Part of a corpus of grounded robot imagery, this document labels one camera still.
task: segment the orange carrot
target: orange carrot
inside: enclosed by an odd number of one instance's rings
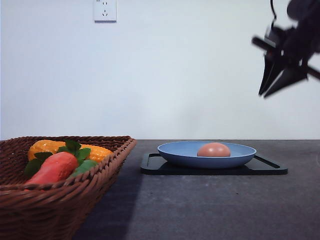
[[[62,151],[49,156],[39,171],[25,184],[48,184],[65,180],[79,166],[78,160],[69,152]]]

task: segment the wicker basket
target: wicker basket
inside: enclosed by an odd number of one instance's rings
[[[28,149],[41,139],[72,139],[108,148],[113,154],[77,177],[55,184],[23,184]],[[0,239],[71,239],[115,182],[135,145],[130,136],[27,136],[0,142]]]

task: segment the robotic arm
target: robotic arm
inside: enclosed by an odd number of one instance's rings
[[[320,72],[308,66],[308,60],[320,53],[320,0],[291,0],[288,16],[298,21],[296,28],[281,29],[274,26],[277,18],[273,0],[270,0],[274,20],[271,30],[252,43],[264,50],[264,73],[259,95],[268,97],[289,85],[307,79],[307,74],[320,80]]]

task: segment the black cable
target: black cable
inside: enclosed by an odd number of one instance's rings
[[[274,22],[277,19],[277,14],[276,14],[276,11],[275,11],[275,8],[274,8],[274,1],[273,0],[270,0],[270,5],[271,5],[272,13],[273,13],[273,21],[271,23],[271,27],[273,28],[274,27]]]

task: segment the white wall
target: white wall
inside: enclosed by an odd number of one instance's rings
[[[92,3],[1,1],[2,139],[320,138],[314,78],[258,97],[251,37],[272,21],[268,0],[118,0],[117,23],[94,23]]]

